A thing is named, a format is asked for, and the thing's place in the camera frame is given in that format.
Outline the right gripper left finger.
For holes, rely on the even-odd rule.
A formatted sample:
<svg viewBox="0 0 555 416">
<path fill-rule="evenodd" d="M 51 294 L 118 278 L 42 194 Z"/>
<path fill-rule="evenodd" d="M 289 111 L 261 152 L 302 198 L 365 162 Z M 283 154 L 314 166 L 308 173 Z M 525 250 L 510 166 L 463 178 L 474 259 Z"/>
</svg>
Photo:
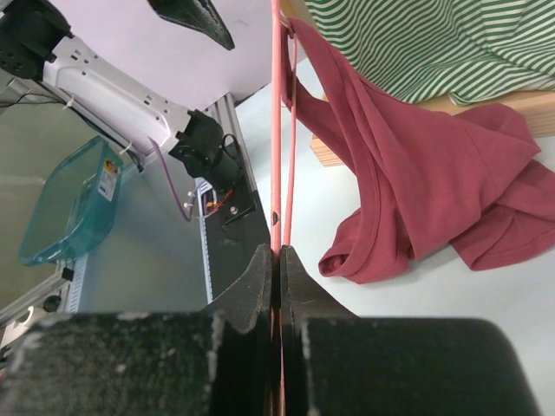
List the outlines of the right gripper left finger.
<svg viewBox="0 0 555 416">
<path fill-rule="evenodd" d="M 267 415 L 271 249 L 187 313 L 56 314 L 8 360 L 4 415 Z"/>
</svg>

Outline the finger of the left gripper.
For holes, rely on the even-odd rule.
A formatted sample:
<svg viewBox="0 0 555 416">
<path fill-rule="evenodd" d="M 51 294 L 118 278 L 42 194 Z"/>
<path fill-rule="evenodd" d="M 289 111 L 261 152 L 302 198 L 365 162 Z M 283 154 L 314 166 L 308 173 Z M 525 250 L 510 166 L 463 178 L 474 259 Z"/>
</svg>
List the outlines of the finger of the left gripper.
<svg viewBox="0 0 555 416">
<path fill-rule="evenodd" d="M 161 19 L 197 31 L 226 50 L 235 48 L 231 32 L 211 1 L 148 0 L 148 3 Z"/>
</svg>

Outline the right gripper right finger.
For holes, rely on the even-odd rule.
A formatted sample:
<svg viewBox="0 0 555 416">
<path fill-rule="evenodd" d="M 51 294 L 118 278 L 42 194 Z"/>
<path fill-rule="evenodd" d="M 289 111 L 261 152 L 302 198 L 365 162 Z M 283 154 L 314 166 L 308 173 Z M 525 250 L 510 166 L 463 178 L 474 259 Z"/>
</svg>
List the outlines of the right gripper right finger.
<svg viewBox="0 0 555 416">
<path fill-rule="evenodd" d="M 280 254 L 288 415 L 537 415 L 513 345 L 481 319 L 366 317 Z"/>
</svg>

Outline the pink wire hanger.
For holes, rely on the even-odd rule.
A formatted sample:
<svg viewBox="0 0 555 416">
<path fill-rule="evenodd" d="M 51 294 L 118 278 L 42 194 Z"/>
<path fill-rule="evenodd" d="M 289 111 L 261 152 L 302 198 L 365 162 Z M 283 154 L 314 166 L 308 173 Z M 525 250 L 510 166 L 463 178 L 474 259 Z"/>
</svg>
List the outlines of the pink wire hanger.
<svg viewBox="0 0 555 416">
<path fill-rule="evenodd" d="M 282 202 L 282 64 L 297 71 L 297 38 L 279 1 L 271 2 L 271 254 L 272 254 L 272 341 L 278 352 L 272 413 L 286 414 L 284 386 L 283 314 L 281 307 L 281 250 L 291 243 L 292 211 L 296 169 L 297 104 L 291 105 L 291 144 L 286 202 Z"/>
</svg>

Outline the red tank top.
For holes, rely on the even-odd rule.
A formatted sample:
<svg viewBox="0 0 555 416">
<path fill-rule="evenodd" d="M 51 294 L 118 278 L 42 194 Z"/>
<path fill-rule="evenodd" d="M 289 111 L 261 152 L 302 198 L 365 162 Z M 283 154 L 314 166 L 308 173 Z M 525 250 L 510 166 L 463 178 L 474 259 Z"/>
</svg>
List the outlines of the red tank top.
<svg viewBox="0 0 555 416">
<path fill-rule="evenodd" d="M 458 156 L 443 170 L 370 167 L 353 174 L 360 205 L 320 259 L 323 276 L 379 282 L 445 245 L 470 270 L 490 270 L 554 245 L 554 174 L 537 154 L 527 166 L 469 166 Z"/>
</svg>

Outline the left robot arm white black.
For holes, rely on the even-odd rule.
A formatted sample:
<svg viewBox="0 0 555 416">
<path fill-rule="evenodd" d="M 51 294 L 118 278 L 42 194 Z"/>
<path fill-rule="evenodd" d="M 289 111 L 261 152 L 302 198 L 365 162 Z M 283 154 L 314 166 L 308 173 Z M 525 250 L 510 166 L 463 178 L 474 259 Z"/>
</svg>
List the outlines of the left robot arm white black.
<svg viewBox="0 0 555 416">
<path fill-rule="evenodd" d="M 101 58 L 49 1 L 1 3 L 1 68 L 63 91 L 124 136 L 134 153 L 168 151 L 191 177 L 218 192 L 245 177 L 215 119 L 166 99 Z"/>
</svg>

